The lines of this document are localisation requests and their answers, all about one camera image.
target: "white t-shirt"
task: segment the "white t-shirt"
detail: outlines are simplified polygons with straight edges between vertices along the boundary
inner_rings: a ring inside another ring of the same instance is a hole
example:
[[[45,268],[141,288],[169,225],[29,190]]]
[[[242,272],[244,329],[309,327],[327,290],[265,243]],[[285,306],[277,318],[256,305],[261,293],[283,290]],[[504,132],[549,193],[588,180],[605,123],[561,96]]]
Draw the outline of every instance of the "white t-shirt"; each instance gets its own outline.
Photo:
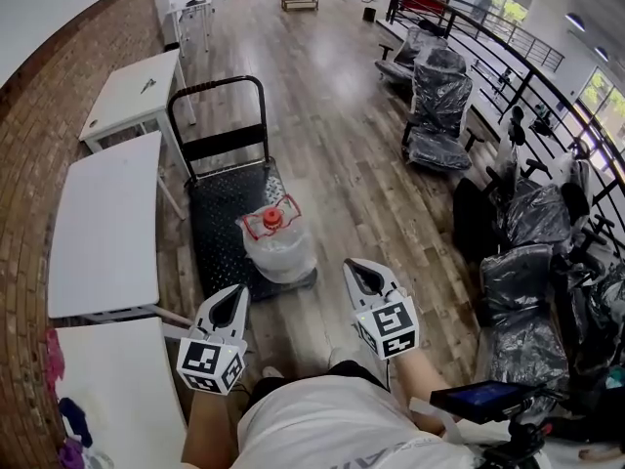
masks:
[[[472,434],[472,442],[480,438]],[[260,400],[239,422],[238,443],[233,469],[461,469],[477,462],[467,447],[419,431],[380,387],[332,375],[293,382]]]

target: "ceiling light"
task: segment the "ceiling light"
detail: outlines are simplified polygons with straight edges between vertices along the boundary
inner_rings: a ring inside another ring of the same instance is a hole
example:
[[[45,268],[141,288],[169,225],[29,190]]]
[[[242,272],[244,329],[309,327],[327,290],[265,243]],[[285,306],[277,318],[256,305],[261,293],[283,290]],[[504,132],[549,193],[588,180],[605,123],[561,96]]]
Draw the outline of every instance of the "ceiling light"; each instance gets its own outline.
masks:
[[[586,31],[586,26],[584,25],[584,21],[582,21],[582,19],[577,16],[577,14],[573,14],[572,12],[569,12],[566,15],[566,18],[571,21],[575,27],[577,27],[578,29],[581,29],[582,31]]]
[[[607,63],[609,56],[603,47],[595,47],[595,52],[601,56],[601,58]]]

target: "wooden floor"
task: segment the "wooden floor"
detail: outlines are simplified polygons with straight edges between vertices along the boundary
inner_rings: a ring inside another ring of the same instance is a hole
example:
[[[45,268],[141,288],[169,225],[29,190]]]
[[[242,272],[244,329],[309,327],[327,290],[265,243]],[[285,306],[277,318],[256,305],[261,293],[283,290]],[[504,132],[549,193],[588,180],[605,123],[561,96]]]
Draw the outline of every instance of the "wooden floor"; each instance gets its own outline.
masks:
[[[450,384],[467,383],[477,350],[471,306],[477,287],[475,273],[451,242],[451,193],[458,176],[424,173],[401,158],[407,106],[373,64],[381,56],[378,44],[396,40],[361,18],[365,5],[377,5],[378,17],[383,16],[387,0],[320,0],[318,12],[289,13],[280,9],[280,0],[214,2],[209,54],[199,19],[184,22],[192,36],[183,62],[187,84],[239,74],[263,82],[271,154],[286,189],[303,207],[318,259],[313,289],[251,307],[246,384],[253,385],[268,364],[287,376],[303,377],[325,371],[333,348],[359,348],[342,274],[346,257],[370,259],[395,271],[414,297],[421,347]],[[259,116],[251,84],[201,93],[194,105],[198,124],[185,128],[186,140],[256,123]],[[471,115],[469,123],[479,129]],[[480,145],[472,158],[483,163],[493,152],[491,144]],[[259,155],[242,150],[204,167]],[[481,179],[477,170],[472,175]],[[166,178],[185,201],[170,163]],[[192,315],[203,297],[189,224],[178,221],[162,197],[158,271],[162,304]],[[187,405],[188,395],[181,391]]]

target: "person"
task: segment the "person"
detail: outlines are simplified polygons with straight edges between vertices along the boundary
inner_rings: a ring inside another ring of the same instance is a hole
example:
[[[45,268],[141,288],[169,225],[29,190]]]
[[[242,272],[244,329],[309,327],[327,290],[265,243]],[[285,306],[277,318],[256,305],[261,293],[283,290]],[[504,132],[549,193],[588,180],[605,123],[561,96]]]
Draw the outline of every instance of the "person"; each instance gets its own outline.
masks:
[[[535,108],[538,116],[530,128],[539,136],[554,138],[554,132],[551,128],[553,123],[551,119],[552,113],[544,105],[537,105]]]
[[[183,467],[462,469],[478,465],[475,452],[441,437],[444,428],[437,417],[409,416],[407,408],[366,368],[335,355],[329,371],[314,378],[291,381],[275,369],[264,370],[266,378],[254,388],[238,423],[237,457],[225,399],[195,393]],[[449,387],[421,349],[403,353],[394,362],[407,399],[428,402],[433,391]],[[470,424],[471,430],[463,424]],[[506,439],[499,424],[498,431],[463,420],[461,426],[463,434],[473,433],[476,443],[493,436]],[[535,459],[540,467],[550,467],[542,453]]]
[[[504,89],[506,85],[510,85],[510,75],[512,74],[512,69],[506,67],[506,70],[499,75],[497,82],[499,83],[499,88],[495,91],[495,101],[499,99],[499,96],[503,95]]]

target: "black trash bin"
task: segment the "black trash bin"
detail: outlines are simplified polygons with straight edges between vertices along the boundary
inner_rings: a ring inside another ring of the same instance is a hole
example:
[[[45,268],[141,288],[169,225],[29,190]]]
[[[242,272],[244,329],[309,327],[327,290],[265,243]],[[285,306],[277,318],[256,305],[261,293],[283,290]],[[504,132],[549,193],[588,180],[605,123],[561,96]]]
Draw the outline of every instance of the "black trash bin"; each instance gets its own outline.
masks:
[[[365,7],[362,13],[362,20],[375,22],[375,9],[373,7]]]

